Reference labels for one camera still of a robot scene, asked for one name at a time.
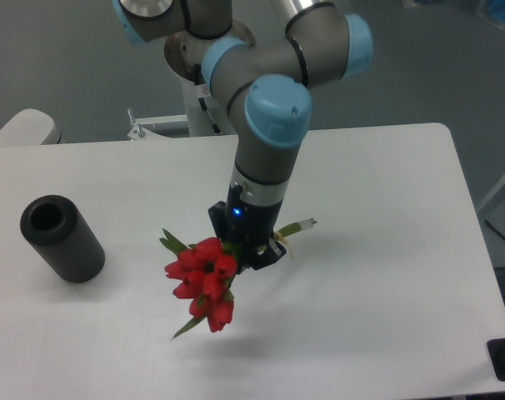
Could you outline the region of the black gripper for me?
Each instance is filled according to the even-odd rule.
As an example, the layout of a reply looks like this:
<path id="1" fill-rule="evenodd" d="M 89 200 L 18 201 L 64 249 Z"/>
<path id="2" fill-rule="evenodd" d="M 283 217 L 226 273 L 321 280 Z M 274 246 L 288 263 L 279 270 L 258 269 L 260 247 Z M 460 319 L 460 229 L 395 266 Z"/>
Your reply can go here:
<path id="1" fill-rule="evenodd" d="M 223 240 L 222 250 L 235 258 L 238 273 L 243 270 L 243 259 L 249 259 L 249 267 L 257 271 L 287 254 L 287 249 L 274 238 L 282 201 L 253 205 L 244 196 L 244 187 L 237 184 L 229 188 L 226 202 L 217 202 L 208 209 L 214 232 Z"/>

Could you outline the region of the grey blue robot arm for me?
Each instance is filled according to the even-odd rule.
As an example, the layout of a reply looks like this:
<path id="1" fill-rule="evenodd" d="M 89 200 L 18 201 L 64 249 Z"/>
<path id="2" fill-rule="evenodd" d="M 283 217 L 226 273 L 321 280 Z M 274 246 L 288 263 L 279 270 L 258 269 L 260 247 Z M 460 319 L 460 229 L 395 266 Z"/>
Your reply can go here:
<path id="1" fill-rule="evenodd" d="M 208 213 L 237 246 L 240 269 L 276 263 L 285 247 L 274 225 L 312 115 L 310 89 L 364 71 L 373 37 L 357 14 L 330 1 L 276 1 L 285 36 L 259 47 L 238 38 L 229 1 L 116 1 L 130 39 L 148 43 L 185 33 L 183 55 L 238 137 L 227 199 Z"/>

